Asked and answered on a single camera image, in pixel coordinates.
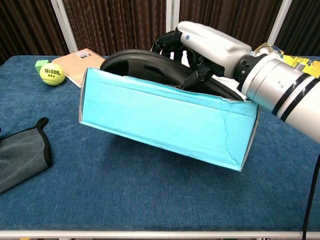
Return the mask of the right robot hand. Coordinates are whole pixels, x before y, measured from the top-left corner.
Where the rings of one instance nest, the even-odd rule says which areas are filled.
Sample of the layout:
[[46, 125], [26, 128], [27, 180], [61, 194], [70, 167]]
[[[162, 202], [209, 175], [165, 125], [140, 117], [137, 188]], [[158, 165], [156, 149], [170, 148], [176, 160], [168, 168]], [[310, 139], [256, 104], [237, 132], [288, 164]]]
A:
[[216, 30], [192, 21], [181, 21], [175, 30], [159, 36], [151, 51], [170, 55], [186, 48], [213, 63], [215, 75], [234, 79], [242, 86], [247, 60], [252, 60], [250, 45]]

